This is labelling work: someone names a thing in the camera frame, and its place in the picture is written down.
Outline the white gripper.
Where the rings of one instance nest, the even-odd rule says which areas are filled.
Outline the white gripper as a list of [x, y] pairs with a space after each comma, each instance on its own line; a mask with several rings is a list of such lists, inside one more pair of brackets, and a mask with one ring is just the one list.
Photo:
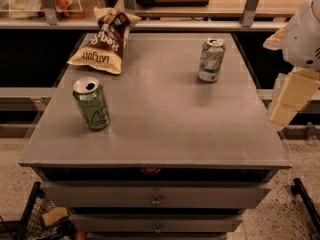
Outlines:
[[300, 66], [278, 75], [268, 108], [269, 122], [286, 127], [320, 88], [320, 72], [316, 71], [320, 70], [320, 0], [307, 0], [286, 28], [268, 37], [263, 47], [282, 48], [284, 60]]

